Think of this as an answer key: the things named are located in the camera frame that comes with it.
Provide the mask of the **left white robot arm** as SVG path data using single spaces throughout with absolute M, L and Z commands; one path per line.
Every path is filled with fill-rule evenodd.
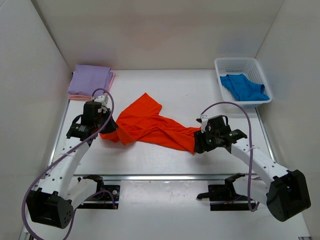
M 85 102 L 83 113 L 74 118 L 66 134 L 62 160 L 56 160 L 44 181 L 27 194 L 26 205 L 32 222 L 65 229 L 79 205 L 104 195 L 103 178 L 99 175 L 80 177 L 73 187 L 70 183 L 99 131 L 117 130 L 112 113 L 101 97 Z

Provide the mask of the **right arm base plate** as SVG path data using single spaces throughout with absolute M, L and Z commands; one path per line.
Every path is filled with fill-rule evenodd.
M 208 192 L 199 193 L 197 200 L 209 199 L 211 211 L 249 211 L 247 193 L 238 194 L 235 183 L 244 180 L 244 188 L 247 189 L 248 176 L 236 173 L 227 177 L 223 184 L 209 184 Z

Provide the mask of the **orange t-shirt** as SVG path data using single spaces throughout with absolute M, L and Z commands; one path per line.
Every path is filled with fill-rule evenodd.
M 160 115 L 162 105 L 144 93 L 124 109 L 116 120 L 118 129 L 100 133 L 100 137 L 114 143 L 128 145 L 144 142 L 195 154 L 194 133 L 199 127 L 185 127 L 177 121 Z

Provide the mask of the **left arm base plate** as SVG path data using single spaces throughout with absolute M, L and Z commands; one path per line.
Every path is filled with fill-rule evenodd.
M 81 203 L 78 209 L 105 209 L 117 210 L 119 208 L 120 189 L 119 184 L 105 183 L 102 176 L 96 174 L 88 174 L 82 178 L 78 178 L 78 182 L 82 180 L 91 180 L 96 183 L 96 194 Z

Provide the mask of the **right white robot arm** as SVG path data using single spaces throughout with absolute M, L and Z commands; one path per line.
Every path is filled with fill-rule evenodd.
M 248 174 L 233 174 L 223 184 L 209 185 L 207 192 L 198 194 L 198 200 L 209 199 L 214 204 L 225 204 L 249 198 L 252 208 L 257 203 L 265 205 L 280 222 L 311 207 L 306 178 L 301 171 L 287 169 L 250 145 L 245 133 L 239 129 L 231 130 L 225 115 L 211 118 L 202 115 L 197 122 L 201 128 L 194 133 L 196 153 L 224 148 L 251 166 L 257 175 L 253 178 Z

